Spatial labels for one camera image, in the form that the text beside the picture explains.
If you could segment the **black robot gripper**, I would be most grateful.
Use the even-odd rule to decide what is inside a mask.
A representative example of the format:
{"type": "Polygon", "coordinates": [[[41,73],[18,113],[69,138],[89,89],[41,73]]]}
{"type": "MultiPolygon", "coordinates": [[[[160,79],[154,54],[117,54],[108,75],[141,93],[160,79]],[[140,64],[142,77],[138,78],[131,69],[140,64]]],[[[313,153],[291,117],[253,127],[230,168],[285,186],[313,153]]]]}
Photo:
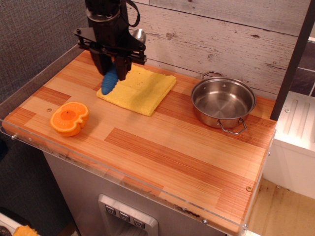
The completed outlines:
{"type": "Polygon", "coordinates": [[[101,75],[105,75],[115,57],[118,79],[126,79],[131,70],[131,62],[144,65],[146,62],[145,43],[129,32],[126,16],[88,14],[91,27],[77,28],[74,34],[78,37],[80,48],[90,50],[93,62],[101,75]]]}

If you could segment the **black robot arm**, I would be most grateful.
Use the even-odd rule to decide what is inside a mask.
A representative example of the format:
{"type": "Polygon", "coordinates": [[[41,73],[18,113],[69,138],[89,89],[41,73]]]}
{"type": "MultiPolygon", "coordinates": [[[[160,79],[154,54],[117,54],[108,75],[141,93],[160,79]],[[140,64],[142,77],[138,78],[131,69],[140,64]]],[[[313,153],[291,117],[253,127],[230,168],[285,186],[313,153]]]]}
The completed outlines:
{"type": "Polygon", "coordinates": [[[140,22],[140,13],[131,0],[87,0],[88,28],[77,28],[80,49],[90,51],[100,74],[114,64],[120,81],[126,78],[132,63],[144,65],[146,46],[129,32],[140,22]]]}

